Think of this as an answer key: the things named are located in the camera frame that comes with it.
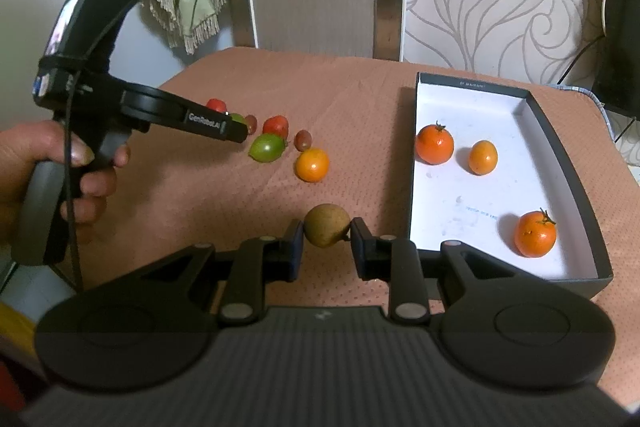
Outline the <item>person's left hand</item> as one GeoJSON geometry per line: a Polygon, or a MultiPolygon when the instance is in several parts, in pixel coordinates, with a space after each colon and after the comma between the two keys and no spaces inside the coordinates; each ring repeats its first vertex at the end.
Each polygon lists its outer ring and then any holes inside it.
{"type": "Polygon", "coordinates": [[[107,166],[90,171],[93,151],[77,135],[66,138],[54,120],[30,122],[1,132],[1,244],[13,245],[40,232],[65,229],[58,219],[68,218],[64,182],[66,173],[80,176],[72,191],[75,230],[80,243],[88,243],[116,191],[118,168],[130,159],[122,144],[107,166]]]}

